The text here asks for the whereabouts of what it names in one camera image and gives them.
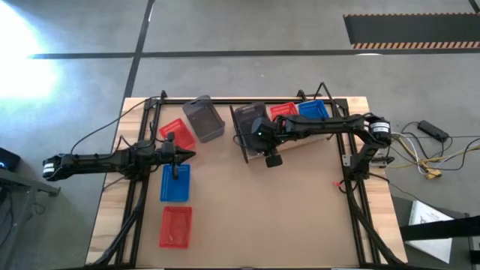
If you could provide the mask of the black aluminium table frame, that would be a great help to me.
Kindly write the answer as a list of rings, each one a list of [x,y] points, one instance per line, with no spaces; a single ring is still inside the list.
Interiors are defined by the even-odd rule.
[[[234,110],[242,105],[251,105],[250,97],[216,97],[213,104],[217,110],[227,105],[236,133],[238,124]],[[149,181],[154,173],[147,172],[137,181],[117,182],[117,176],[106,176],[109,189],[101,195],[100,206],[94,225],[85,264],[90,269],[213,269],[213,270],[287,270],[287,269],[390,269],[404,266],[407,256],[393,206],[389,184],[383,180],[383,171],[375,170],[368,179],[347,178],[342,155],[360,152],[364,143],[355,135],[343,133],[334,136],[340,155],[343,178],[337,189],[346,197],[352,222],[352,234],[358,258],[356,266],[329,267],[139,267],[137,254],[148,196]]]

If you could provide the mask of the black power adapter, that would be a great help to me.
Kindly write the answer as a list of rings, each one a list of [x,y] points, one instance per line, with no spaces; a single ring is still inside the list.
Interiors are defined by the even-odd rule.
[[[434,124],[431,124],[429,121],[422,120],[418,123],[417,128],[426,133],[429,137],[432,137],[433,139],[445,143],[446,140],[450,137],[448,133],[446,133],[444,130],[440,129]]]

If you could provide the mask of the black device with blue light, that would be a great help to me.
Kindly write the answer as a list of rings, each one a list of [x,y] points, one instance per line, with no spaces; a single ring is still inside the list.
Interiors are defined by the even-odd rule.
[[[0,170],[15,172],[20,161],[19,155],[0,147]]]

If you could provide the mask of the red perforated plastic basket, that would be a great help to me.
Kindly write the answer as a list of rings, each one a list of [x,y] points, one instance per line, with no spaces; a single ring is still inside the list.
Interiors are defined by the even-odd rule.
[[[272,105],[269,107],[270,119],[274,121],[278,116],[294,116],[299,111],[293,102]]]
[[[189,206],[165,206],[160,226],[160,248],[187,249],[191,239],[193,209]]]
[[[181,118],[165,124],[159,128],[159,131],[163,138],[167,138],[168,134],[174,133],[174,142],[182,149],[193,150],[195,148],[196,140]]]

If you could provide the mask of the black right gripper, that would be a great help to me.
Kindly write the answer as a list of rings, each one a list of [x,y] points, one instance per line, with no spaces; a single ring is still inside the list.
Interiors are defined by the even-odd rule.
[[[256,118],[251,127],[251,134],[256,143],[253,149],[265,157],[268,168],[283,164],[277,147],[284,143],[284,117],[278,116],[271,121],[268,117]]]

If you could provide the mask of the white printed booklet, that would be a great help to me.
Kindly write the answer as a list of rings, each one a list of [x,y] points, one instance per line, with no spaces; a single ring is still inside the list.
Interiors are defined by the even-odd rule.
[[[403,240],[442,263],[449,264],[452,238],[445,237],[446,230],[438,223],[453,220],[453,217],[419,200],[412,201],[408,221],[401,229]]]

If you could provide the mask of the black flat bar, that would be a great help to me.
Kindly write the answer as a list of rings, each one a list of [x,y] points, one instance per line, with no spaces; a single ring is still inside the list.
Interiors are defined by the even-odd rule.
[[[402,226],[400,228],[400,234],[404,241],[480,236],[480,215]]]

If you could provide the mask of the blue plastic basket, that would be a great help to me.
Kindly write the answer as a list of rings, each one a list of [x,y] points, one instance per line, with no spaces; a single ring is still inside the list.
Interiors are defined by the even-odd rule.
[[[298,113],[309,119],[328,119],[329,113],[322,100],[311,100],[298,104]]]
[[[173,178],[170,164],[163,166],[160,186],[160,201],[184,203],[190,197],[191,165],[183,163],[178,167],[178,178]]]

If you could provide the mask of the dark grey side table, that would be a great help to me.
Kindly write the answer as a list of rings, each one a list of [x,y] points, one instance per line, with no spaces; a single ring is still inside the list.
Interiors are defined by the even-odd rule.
[[[403,199],[396,196],[393,196],[392,200],[399,226],[406,226],[409,223],[413,202],[409,199]],[[480,267],[480,265],[473,265],[470,260],[470,251],[480,249],[480,245],[475,244],[472,237],[454,238],[452,240],[449,264],[411,247],[408,244],[404,244],[404,248],[408,263],[411,266],[447,270],[476,270],[478,266]]]

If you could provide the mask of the brown board table cover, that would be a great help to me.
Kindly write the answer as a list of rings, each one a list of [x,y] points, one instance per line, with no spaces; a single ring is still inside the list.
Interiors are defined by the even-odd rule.
[[[193,209],[187,249],[159,247],[161,174],[149,181],[136,264],[139,267],[329,267],[359,261],[336,139],[280,148],[283,164],[245,161],[233,142],[230,108],[217,107],[224,134],[196,145],[190,159]]]

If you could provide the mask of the black hazard-striped floor mat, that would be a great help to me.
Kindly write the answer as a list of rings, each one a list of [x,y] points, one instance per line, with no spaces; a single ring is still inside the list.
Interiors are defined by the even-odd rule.
[[[480,49],[480,13],[350,13],[354,50]]]

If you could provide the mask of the grey metal stand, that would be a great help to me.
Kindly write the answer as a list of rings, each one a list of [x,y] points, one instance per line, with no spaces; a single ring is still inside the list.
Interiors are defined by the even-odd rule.
[[[24,194],[24,199],[19,206],[11,208],[13,217],[11,218],[10,229],[5,240],[0,244],[0,251],[4,251],[3,254],[0,254],[0,270],[9,270],[15,253],[19,249],[20,234],[27,224],[37,193],[44,192],[51,197],[57,197],[60,188],[5,169],[0,169],[0,184],[6,184],[6,187],[10,188],[11,191],[19,191]]]

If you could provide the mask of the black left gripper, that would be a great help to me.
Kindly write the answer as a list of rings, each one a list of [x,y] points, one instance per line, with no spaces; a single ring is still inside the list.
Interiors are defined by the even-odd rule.
[[[175,146],[174,143],[175,134],[170,132],[167,134],[166,139],[163,140],[160,147],[161,156],[172,167],[172,178],[177,180],[179,178],[179,165],[184,163],[190,158],[193,158],[196,155],[195,151],[179,148]]]

